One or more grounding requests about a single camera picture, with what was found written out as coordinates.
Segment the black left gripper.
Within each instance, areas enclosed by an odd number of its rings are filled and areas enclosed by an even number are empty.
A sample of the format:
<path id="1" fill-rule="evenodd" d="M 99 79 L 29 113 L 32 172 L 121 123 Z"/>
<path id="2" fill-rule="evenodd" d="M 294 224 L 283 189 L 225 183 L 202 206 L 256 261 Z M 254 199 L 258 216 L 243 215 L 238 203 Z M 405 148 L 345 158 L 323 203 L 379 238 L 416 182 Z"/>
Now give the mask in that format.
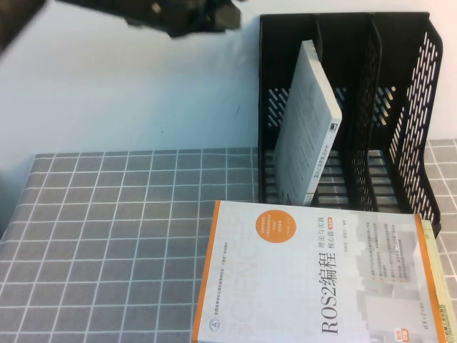
<path id="1" fill-rule="evenodd" d="M 197 32 L 224 32 L 241 27 L 241 11 L 231 0 L 128 1 L 129 25 L 148 27 L 171 38 Z"/>

